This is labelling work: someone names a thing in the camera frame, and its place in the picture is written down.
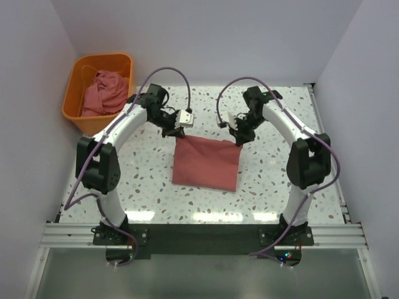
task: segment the red cloth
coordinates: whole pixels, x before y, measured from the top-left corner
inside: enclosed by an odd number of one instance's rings
[[[128,83],[119,74],[99,70],[86,88],[82,116],[111,115],[125,106]]]
[[[242,148],[227,140],[177,138],[172,183],[235,192]]]

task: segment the white wall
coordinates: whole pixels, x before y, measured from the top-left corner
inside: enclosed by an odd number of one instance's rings
[[[77,57],[49,0],[0,1],[0,294],[22,298],[77,132],[61,103]]]
[[[389,298],[399,298],[398,84],[399,2],[363,0],[315,92],[350,214]]]
[[[172,65],[192,83],[315,82],[361,0],[52,0],[79,54],[124,51],[138,82]],[[161,83],[182,83],[170,72]]]

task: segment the speckled countertop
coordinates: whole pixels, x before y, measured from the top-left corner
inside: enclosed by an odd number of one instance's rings
[[[187,135],[231,140],[227,129],[216,125],[216,97],[222,87],[191,87],[191,107],[195,126]],[[229,88],[221,101],[221,111],[246,112],[242,98],[247,87]],[[317,120],[305,87],[276,87],[290,109],[310,128]],[[169,105],[186,107],[186,87],[168,87]],[[286,176],[289,147],[279,132],[264,123],[256,130],[255,142],[241,152],[236,192],[179,186],[171,183],[175,139],[160,136],[160,129],[146,123],[119,152],[121,180],[118,193],[129,222],[136,223],[275,223],[284,210],[290,189]],[[66,185],[63,201],[75,182],[74,171]],[[77,195],[86,191],[79,186]],[[69,211],[62,211],[60,222],[94,223],[100,220],[95,201],[88,198]],[[310,207],[311,224],[341,224],[344,220],[335,186],[315,195]]]

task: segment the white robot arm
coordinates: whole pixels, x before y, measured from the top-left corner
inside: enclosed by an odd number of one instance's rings
[[[269,121],[291,147],[287,175],[292,187],[287,206],[280,216],[280,225],[284,230],[293,220],[303,198],[318,188],[331,170],[330,152],[315,139],[310,138],[309,133],[316,135],[328,145],[330,145],[330,138],[327,134],[318,135],[314,130],[306,127],[286,107],[281,95],[277,91],[273,92],[279,99],[279,103],[270,92],[262,93],[259,87],[248,88],[243,94],[249,108],[245,117],[238,118],[224,112],[221,113],[221,121],[219,118],[217,121],[220,127],[229,127],[229,132],[235,137],[238,146],[254,141],[254,130],[264,121]],[[306,228],[310,204],[311,200],[306,200],[302,205],[292,223],[292,230]]]
[[[117,192],[120,179],[117,153],[120,148],[146,121],[162,128],[162,137],[180,138],[185,135],[184,128],[192,127],[194,122],[191,111],[175,110],[169,114],[162,110],[165,106],[164,99],[169,97],[169,94],[159,85],[150,84],[147,92],[139,96],[136,104],[132,103],[134,97],[135,95],[128,99],[120,114],[106,128],[92,138],[82,137],[77,145],[77,177],[89,154],[97,146],[94,157],[83,173],[82,183],[98,197],[103,213],[117,227],[127,223]],[[105,219],[102,219],[102,222],[108,225]]]

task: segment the orange plastic bin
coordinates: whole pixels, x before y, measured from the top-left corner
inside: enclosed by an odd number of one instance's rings
[[[129,84],[128,96],[136,93],[133,60],[129,55],[123,53],[88,55],[77,60],[69,78],[62,114],[88,135],[98,133],[118,115],[81,116],[85,90],[92,85],[98,70],[118,73]]]

